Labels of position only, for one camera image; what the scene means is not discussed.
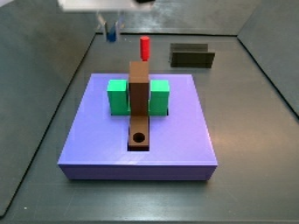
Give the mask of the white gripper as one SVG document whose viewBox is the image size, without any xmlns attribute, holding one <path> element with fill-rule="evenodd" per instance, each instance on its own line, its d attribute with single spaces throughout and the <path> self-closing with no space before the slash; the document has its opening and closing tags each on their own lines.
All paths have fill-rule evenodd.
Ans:
<svg viewBox="0 0 299 224">
<path fill-rule="evenodd" d="M 126 26 L 125 11 L 150 11 L 155 0 L 58 0 L 65 11 L 118 11 L 117 28 L 119 31 Z M 107 20 L 101 12 L 97 13 L 98 30 L 106 33 Z"/>
</svg>

